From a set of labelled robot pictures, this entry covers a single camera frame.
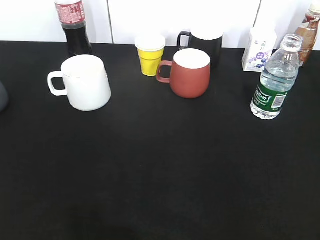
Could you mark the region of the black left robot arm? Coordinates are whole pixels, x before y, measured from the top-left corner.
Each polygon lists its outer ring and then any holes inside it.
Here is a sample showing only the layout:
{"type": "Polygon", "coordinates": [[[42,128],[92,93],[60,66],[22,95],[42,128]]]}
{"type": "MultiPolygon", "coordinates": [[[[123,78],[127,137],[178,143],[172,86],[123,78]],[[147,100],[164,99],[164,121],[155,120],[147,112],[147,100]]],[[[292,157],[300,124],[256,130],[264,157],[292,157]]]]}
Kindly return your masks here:
{"type": "Polygon", "coordinates": [[[0,82],[0,112],[4,111],[9,104],[9,95],[8,92],[3,85],[2,82],[0,82]]]}

